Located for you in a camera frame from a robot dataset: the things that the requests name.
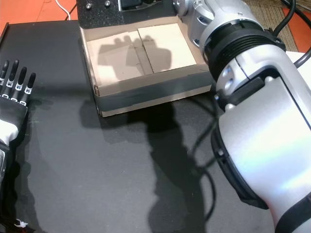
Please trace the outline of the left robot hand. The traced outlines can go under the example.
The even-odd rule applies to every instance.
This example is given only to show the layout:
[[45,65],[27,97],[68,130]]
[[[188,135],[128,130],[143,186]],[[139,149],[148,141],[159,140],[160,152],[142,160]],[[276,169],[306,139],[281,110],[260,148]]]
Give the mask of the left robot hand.
[[36,74],[31,73],[27,82],[27,68],[23,67],[16,79],[19,60],[13,62],[9,76],[9,61],[0,71],[0,148],[8,150],[15,140],[28,112],[28,103],[34,87]]

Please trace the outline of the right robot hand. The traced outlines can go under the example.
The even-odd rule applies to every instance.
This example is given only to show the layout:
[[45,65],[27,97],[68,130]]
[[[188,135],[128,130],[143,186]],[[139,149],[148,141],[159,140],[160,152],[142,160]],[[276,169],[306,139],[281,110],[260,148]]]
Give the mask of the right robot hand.
[[93,29],[174,17],[171,0],[77,0],[80,27]]

